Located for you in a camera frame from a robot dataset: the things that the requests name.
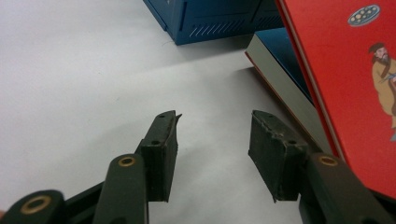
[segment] white table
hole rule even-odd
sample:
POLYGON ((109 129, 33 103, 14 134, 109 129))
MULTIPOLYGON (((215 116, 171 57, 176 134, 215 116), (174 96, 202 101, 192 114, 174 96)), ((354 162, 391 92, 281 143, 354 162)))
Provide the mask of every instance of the white table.
POLYGON ((244 54, 250 38, 176 46, 143 1, 0 1, 0 209, 103 181, 176 110, 170 202, 149 204, 150 223, 301 223, 248 156, 253 109, 290 124, 244 54))

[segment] bearded figure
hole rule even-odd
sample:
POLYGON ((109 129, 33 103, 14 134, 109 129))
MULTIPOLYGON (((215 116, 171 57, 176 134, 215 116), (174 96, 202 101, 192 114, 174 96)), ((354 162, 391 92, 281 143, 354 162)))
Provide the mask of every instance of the bearded figure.
POLYGON ((373 82, 378 92, 379 103, 384 112, 391 116, 391 128, 395 131, 390 141, 396 141, 396 61, 391 59, 383 43, 369 48, 373 53, 373 82))

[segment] book cover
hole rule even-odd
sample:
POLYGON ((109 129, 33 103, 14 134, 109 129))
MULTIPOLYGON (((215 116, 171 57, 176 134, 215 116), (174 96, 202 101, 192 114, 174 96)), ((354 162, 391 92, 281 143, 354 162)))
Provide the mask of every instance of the book cover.
POLYGON ((285 28, 256 32, 246 55, 312 142, 332 153, 285 28))
POLYGON ((394 3, 277 5, 333 147, 367 188, 396 198, 394 3))

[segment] blue box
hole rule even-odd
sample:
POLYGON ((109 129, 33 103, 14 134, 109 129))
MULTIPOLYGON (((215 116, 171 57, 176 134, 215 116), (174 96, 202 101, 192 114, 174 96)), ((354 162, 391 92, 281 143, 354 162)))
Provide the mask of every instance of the blue box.
POLYGON ((143 0, 177 45, 283 27, 275 0, 143 0))

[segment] blue object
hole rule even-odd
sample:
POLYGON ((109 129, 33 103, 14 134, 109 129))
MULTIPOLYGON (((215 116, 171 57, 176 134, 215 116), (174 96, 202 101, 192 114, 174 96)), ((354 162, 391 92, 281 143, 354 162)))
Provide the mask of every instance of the blue object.
POLYGON ((275 0, 143 0, 177 45, 283 27, 275 0))
POLYGON ((305 97, 313 104, 312 97, 306 86, 303 72, 298 64, 288 32, 285 28, 258 31, 256 36, 271 52, 277 62, 283 67, 291 80, 303 92, 305 97))

